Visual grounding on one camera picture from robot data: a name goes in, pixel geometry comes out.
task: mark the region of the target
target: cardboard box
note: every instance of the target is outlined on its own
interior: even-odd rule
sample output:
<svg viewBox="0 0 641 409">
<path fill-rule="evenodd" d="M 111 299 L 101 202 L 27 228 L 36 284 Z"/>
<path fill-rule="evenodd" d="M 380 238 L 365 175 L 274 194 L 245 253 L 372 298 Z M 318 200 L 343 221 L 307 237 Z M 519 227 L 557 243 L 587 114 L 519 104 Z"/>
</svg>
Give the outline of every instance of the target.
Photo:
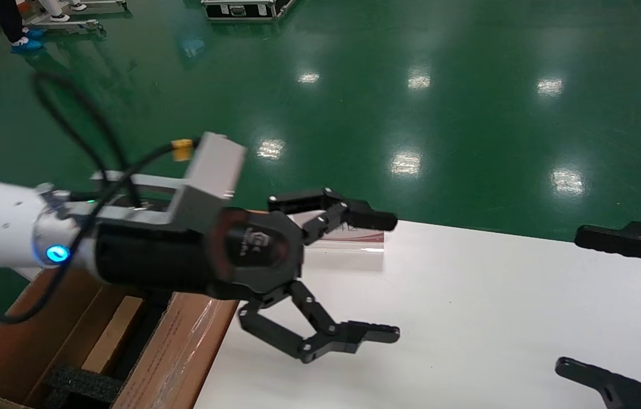
<svg viewBox="0 0 641 409">
<path fill-rule="evenodd" d="M 9 313 L 29 308 L 54 274 L 42 272 Z M 49 393 L 41 382 L 48 371 L 58 364 L 81 368 L 126 295 L 137 294 L 71 271 L 37 316 L 0 324 L 0 408 L 39 409 Z M 112 407 L 191 409 L 235 309 L 236 301 L 173 294 Z"/>
</svg>

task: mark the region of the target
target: green epoxy floor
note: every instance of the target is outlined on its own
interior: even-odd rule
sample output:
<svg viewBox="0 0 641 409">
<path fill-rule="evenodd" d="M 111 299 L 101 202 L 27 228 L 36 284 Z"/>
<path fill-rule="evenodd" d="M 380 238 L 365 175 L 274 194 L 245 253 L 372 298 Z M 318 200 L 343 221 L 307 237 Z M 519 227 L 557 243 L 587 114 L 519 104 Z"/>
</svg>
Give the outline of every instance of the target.
<svg viewBox="0 0 641 409">
<path fill-rule="evenodd" d="M 547 239 L 641 220 L 641 0 L 299 0 L 279 26 L 129 6 L 99 17 L 105 40 L 53 36 L 31 57 L 0 33 L 0 181 L 89 187 L 31 94 L 47 69 L 133 158 L 204 130 L 247 145 L 243 207 L 332 186 L 405 220 Z M 0 272 L 3 308 L 22 285 Z"/>
</svg>

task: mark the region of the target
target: black cable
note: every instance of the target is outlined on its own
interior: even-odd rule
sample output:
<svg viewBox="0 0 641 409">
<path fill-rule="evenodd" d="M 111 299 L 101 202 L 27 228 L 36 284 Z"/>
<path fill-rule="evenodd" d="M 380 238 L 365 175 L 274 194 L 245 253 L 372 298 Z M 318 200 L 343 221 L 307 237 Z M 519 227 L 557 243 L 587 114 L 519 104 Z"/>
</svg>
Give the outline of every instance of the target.
<svg viewBox="0 0 641 409">
<path fill-rule="evenodd" d="M 51 102 L 45 90 L 45 85 L 50 82 L 56 86 L 59 86 L 61 89 L 68 91 L 71 96 L 73 96 L 74 100 L 76 100 L 76 102 L 79 104 L 79 106 L 86 110 L 87 114 L 89 114 L 94 124 L 99 127 L 102 134 L 104 135 L 109 148 L 113 151 L 113 154 L 118 161 L 120 169 L 125 172 L 128 168 L 128 162 L 126 161 L 126 157 L 123 154 L 123 150 L 118 144 L 118 139 L 115 135 L 115 132 L 113 132 L 113 129 L 108 124 L 108 121 L 105 119 L 105 117 L 99 113 L 99 110 L 97 109 L 95 104 L 93 104 L 91 100 L 84 93 L 82 93 L 82 91 L 79 90 L 79 88 L 71 81 L 54 73 L 33 73 L 32 86 L 35 91 L 35 95 L 38 96 L 38 101 L 40 101 L 40 104 L 43 106 L 43 108 L 46 109 L 46 111 L 48 111 L 53 119 L 58 122 L 58 125 L 63 128 L 64 132 L 66 132 L 66 134 L 68 134 L 68 136 L 71 137 L 71 139 L 73 139 L 73 141 L 76 142 L 77 145 L 91 157 L 91 159 L 95 163 L 95 166 L 101 172 L 101 177 L 103 179 L 103 189 L 107 188 L 109 186 L 109 181 L 106 174 L 107 168 L 105 164 L 101 160 L 100 156 L 97 155 L 95 150 L 93 150 L 92 147 L 90 147 L 84 141 L 84 138 L 82 138 L 81 135 L 79 135 L 78 132 L 70 126 L 68 120 L 66 120 L 63 114 L 61 114 L 56 106 Z M 128 190 L 128 197 L 131 200 L 132 205 L 134 205 L 134 207 L 141 207 L 139 190 L 136 188 L 136 185 L 134 185 L 134 182 L 128 181 L 126 189 Z"/>
<path fill-rule="evenodd" d="M 193 147 L 196 148 L 198 146 L 199 146 L 199 139 L 193 140 Z M 137 163 L 129 166 L 129 168 L 126 169 L 126 171 L 123 173 L 121 178 L 119 178 L 114 183 L 111 183 L 107 189 L 104 189 L 104 191 L 101 193 L 101 197 L 98 199 L 97 204 L 95 204 L 91 214 L 89 214 L 84 220 L 84 222 L 82 222 L 81 229 L 78 230 L 76 237 L 73 238 L 73 241 L 69 246 L 68 259 L 66 259 L 66 261 L 64 261 L 63 264 L 61 264 L 58 267 L 58 271 L 56 272 L 55 277 L 53 277 L 53 280 L 50 282 L 50 284 L 48 285 L 48 288 L 45 290 L 43 295 L 41 295 L 40 298 L 37 301 L 35 301 L 35 303 L 30 307 L 30 309 L 28 309 L 27 311 L 21 314 L 18 314 L 18 315 L 0 314 L 0 323 L 6 323 L 6 324 L 24 323 L 28 319 L 33 318 L 35 314 L 37 314 L 43 309 L 43 307 L 48 303 L 48 301 L 50 301 L 53 294 L 55 294 L 55 291 L 58 288 L 58 285 L 60 285 L 60 283 L 63 281 L 65 275 L 68 274 L 68 269 L 70 267 L 71 262 L 73 261 L 74 255 L 76 254 L 79 247 L 81 246 L 81 243 L 84 240 L 84 238 L 91 232 L 91 230 L 93 230 L 95 223 L 97 222 L 98 214 L 99 212 L 101 212 L 101 209 L 111 201 L 113 196 L 115 196 L 118 193 L 118 191 L 120 191 L 126 184 L 130 183 L 131 176 L 141 171 L 143 168 L 145 168 L 147 165 L 149 165 L 153 161 L 157 160 L 157 158 L 160 158 L 163 155 L 166 155 L 167 153 L 172 152 L 172 150 L 173 150 L 173 145 L 171 144 L 156 148 L 154 151 L 144 156 L 144 158 L 137 161 Z"/>
</svg>

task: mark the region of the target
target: blue indicator light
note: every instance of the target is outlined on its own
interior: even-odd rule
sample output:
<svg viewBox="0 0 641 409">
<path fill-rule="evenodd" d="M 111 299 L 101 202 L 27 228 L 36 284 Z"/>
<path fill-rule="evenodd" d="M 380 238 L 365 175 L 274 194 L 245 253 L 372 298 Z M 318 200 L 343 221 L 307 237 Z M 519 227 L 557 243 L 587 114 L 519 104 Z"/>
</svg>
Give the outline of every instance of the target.
<svg viewBox="0 0 641 409">
<path fill-rule="evenodd" d="M 48 259 L 52 262 L 63 262 L 68 259 L 70 256 L 70 251 L 66 246 L 50 246 L 45 255 L 48 256 Z"/>
</svg>

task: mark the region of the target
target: white tabletop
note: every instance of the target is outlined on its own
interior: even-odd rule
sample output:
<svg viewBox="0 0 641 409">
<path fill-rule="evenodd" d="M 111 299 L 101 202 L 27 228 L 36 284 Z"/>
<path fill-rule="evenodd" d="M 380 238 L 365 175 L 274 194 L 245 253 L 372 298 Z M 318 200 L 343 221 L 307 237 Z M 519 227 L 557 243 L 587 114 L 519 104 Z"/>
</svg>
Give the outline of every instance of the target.
<svg viewBox="0 0 641 409">
<path fill-rule="evenodd" d="M 399 342 L 303 365 L 235 319 L 195 409 L 605 407 L 555 374 L 560 356 L 641 381 L 641 260 L 409 222 L 382 271 L 325 268 L 333 256 L 312 257 L 305 284 L 336 321 L 396 325 Z M 289 301 L 264 314 L 310 329 Z"/>
</svg>

